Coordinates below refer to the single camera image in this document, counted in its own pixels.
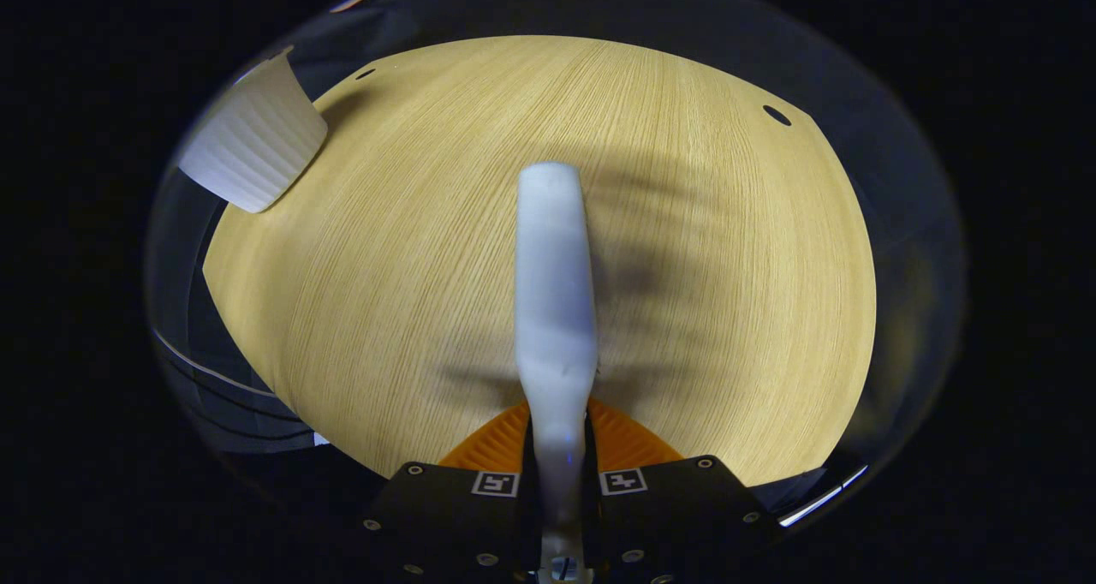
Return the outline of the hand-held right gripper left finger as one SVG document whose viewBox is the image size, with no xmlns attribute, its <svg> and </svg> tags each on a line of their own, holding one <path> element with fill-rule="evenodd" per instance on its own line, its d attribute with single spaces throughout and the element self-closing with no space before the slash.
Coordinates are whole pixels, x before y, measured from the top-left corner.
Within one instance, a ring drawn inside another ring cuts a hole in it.
<svg viewBox="0 0 1096 584">
<path fill-rule="evenodd" d="M 509 406 L 438 463 L 407 462 L 365 509 L 378 583 L 533 583 L 540 481 L 529 406 Z"/>
</svg>

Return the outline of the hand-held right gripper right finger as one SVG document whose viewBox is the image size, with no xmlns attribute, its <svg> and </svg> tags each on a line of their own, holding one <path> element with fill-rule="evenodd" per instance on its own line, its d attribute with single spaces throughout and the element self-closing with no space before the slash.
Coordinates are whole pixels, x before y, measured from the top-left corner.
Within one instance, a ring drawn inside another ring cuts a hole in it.
<svg viewBox="0 0 1096 584">
<path fill-rule="evenodd" d="M 595 583 L 715 583 L 783 540 L 770 509 L 713 455 L 682 456 L 587 401 L 582 550 Z"/>
</svg>

